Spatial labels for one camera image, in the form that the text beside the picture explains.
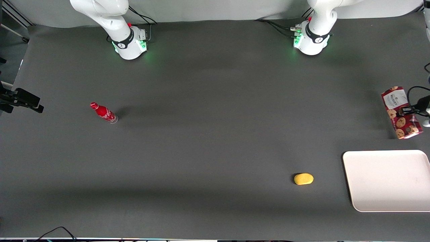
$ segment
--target cookie image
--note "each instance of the cookie image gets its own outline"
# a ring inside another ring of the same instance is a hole
[[[405,124],[406,124],[406,119],[404,117],[399,118],[396,122],[396,126],[399,128],[405,126]]]
[[[408,134],[418,133],[418,128],[411,125],[411,126],[406,128],[406,132],[408,132]]]
[[[396,117],[397,112],[394,109],[388,109],[387,110],[388,116],[393,119]]]
[[[405,136],[405,132],[403,132],[403,130],[401,129],[398,129],[396,130],[396,135],[397,135],[397,138],[401,139]]]

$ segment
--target gray table surface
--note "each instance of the gray table surface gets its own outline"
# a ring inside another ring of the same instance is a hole
[[[29,30],[15,87],[45,111],[0,118],[1,237],[430,240],[429,213],[356,211],[341,161],[430,154],[429,129],[395,139],[380,96],[428,86],[422,13],[338,20],[318,56],[252,21],[159,24],[132,61],[101,28]]]

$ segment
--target cable connector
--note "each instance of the cable connector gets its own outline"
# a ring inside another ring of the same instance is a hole
[[[290,27],[290,31],[301,33],[301,28],[299,28],[299,27]]]

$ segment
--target white tray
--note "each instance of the white tray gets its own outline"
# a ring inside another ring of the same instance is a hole
[[[343,161],[356,210],[430,211],[430,164],[421,150],[348,151]]]

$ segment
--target bottle cap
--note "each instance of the bottle cap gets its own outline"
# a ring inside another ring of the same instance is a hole
[[[98,109],[98,104],[97,104],[97,103],[95,103],[95,102],[92,102],[89,106],[90,106],[92,109]]]

